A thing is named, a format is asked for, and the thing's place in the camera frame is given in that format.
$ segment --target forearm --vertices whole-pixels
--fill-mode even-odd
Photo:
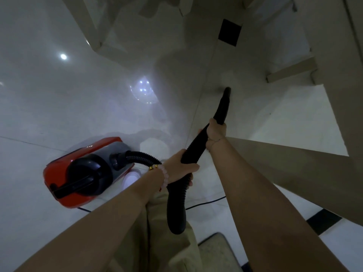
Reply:
[[[223,139],[211,155],[254,271],[345,271],[288,199]]]
[[[101,271],[163,179],[161,170],[149,171],[57,236],[16,271]]]

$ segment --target floor mat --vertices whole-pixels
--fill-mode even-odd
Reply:
[[[242,271],[228,241],[221,233],[215,233],[202,241],[199,251],[205,272]]]

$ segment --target person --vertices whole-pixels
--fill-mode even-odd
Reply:
[[[206,149],[217,169],[250,265],[259,271],[347,271],[289,200],[250,166],[214,119]],[[190,225],[181,235],[166,222],[167,191],[196,172],[181,150],[163,164],[58,235],[16,271],[202,271]]]

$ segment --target person's left arm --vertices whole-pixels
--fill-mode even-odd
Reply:
[[[169,183],[199,169],[197,164],[180,163],[184,151],[179,151],[164,163]],[[164,174],[160,169],[148,171],[119,195],[58,235],[16,272],[101,271],[163,182]]]

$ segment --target power cord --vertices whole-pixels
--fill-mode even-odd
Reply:
[[[193,205],[193,206],[191,206],[191,207],[186,208],[185,210],[189,210],[189,209],[192,209],[192,208],[197,207],[197,206],[201,206],[201,205],[205,205],[205,204],[213,203],[213,202],[216,202],[216,201],[220,201],[221,199],[224,199],[225,197],[226,197],[226,196],[223,196],[223,197],[221,197],[221,198],[219,198],[219,199],[216,199],[216,200],[214,200],[214,201],[208,201],[208,202],[200,203],[200,204],[197,204],[197,205]],[[78,207],[77,209],[82,210],[82,211],[85,211],[85,212],[88,212],[88,213],[91,213],[91,211],[90,211],[90,210],[87,210],[87,209],[84,209],[84,208],[81,208],[81,207]]]

